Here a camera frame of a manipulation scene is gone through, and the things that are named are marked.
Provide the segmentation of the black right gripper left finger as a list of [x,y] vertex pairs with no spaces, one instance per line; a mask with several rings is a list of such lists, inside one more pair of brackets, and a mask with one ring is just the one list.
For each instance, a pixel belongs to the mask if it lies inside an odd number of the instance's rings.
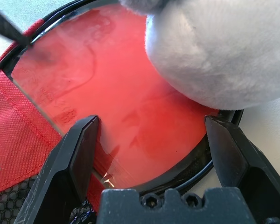
[[99,118],[77,121],[51,151],[29,191],[16,224],[67,224],[86,199]]

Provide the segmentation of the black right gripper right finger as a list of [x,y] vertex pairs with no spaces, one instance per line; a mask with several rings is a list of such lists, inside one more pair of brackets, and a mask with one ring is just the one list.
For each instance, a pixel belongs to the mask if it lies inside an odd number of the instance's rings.
[[258,224],[280,224],[280,175],[235,124],[205,118],[216,174],[223,187],[237,187]]

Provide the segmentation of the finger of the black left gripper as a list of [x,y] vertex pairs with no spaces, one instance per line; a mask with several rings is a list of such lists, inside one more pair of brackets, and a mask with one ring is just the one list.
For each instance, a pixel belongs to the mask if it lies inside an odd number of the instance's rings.
[[18,43],[21,46],[30,46],[30,39],[15,27],[4,15],[0,13],[0,35]]

